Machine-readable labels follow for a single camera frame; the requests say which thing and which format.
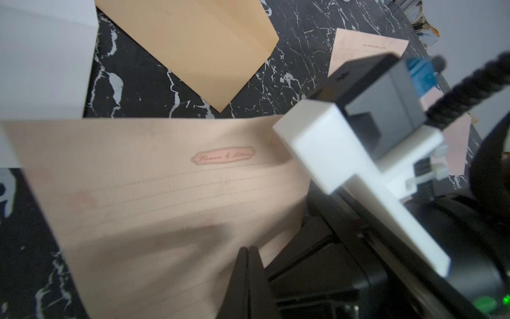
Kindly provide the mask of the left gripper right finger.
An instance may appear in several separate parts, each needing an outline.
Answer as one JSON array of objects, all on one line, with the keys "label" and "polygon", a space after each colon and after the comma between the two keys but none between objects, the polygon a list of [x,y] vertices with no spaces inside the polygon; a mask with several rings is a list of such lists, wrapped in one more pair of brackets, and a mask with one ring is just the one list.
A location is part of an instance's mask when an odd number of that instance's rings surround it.
[{"label": "left gripper right finger", "polygon": [[255,246],[248,248],[248,304],[251,319],[282,318]]}]

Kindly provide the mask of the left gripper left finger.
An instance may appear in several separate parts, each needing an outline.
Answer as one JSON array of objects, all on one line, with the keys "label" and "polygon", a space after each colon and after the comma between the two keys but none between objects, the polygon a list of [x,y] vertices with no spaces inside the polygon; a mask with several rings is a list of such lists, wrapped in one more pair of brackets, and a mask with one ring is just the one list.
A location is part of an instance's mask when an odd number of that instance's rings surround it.
[{"label": "left gripper left finger", "polygon": [[242,247],[235,260],[231,279],[217,319],[249,318],[248,249]]}]

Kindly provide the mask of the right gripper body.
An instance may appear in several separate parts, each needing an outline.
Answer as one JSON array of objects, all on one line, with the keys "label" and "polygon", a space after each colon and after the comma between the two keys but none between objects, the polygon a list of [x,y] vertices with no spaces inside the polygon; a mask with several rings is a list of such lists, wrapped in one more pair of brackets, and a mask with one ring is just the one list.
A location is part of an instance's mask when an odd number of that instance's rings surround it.
[{"label": "right gripper body", "polygon": [[509,227],[469,190],[406,203],[450,255],[442,278],[352,195],[312,186],[308,218],[267,266],[284,318],[508,318]]}]

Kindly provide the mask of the brown kraft envelope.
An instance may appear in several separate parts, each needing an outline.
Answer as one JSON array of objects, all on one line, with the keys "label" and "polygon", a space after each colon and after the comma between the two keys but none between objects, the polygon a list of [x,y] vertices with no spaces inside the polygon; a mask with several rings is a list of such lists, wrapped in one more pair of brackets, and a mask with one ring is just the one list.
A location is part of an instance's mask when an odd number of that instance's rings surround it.
[{"label": "brown kraft envelope", "polygon": [[222,112],[279,37],[260,1],[96,1],[135,42]]}]

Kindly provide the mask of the white envelope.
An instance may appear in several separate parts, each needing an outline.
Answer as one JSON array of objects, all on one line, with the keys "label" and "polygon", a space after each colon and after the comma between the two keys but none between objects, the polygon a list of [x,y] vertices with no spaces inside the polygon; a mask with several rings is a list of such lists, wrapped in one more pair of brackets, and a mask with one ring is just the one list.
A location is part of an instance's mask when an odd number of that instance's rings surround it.
[{"label": "white envelope", "polygon": [[82,118],[97,33],[94,1],[2,1],[1,120]]}]

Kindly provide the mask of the pink envelope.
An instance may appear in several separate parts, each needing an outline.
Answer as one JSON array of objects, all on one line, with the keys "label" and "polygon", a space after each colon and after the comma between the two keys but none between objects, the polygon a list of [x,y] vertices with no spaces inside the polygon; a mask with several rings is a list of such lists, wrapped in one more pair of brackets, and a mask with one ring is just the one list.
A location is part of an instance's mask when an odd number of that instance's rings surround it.
[{"label": "pink envelope", "polygon": [[471,116],[464,114],[442,132],[448,153],[442,157],[432,157],[432,163],[443,163],[450,175],[464,175],[468,142],[470,137]]}]

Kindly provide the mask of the cream letter paper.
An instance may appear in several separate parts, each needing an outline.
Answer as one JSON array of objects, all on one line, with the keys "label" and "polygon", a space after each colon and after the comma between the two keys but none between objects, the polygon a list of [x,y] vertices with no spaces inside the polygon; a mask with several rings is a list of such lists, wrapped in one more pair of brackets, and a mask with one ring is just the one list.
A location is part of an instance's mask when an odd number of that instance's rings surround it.
[{"label": "cream letter paper", "polygon": [[351,60],[384,53],[393,53],[402,57],[408,45],[409,40],[405,39],[338,28],[333,42],[328,76]]}]

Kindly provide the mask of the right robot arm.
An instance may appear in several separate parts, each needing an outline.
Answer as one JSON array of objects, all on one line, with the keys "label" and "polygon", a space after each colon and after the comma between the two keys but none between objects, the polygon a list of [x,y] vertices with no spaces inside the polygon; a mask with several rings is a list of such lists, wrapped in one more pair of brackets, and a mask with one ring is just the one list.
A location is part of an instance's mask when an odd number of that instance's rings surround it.
[{"label": "right robot arm", "polygon": [[267,268],[284,318],[508,318],[509,130],[505,117],[471,162],[470,185],[405,207],[450,255],[442,278],[361,203],[338,190],[308,197],[312,219]]}]

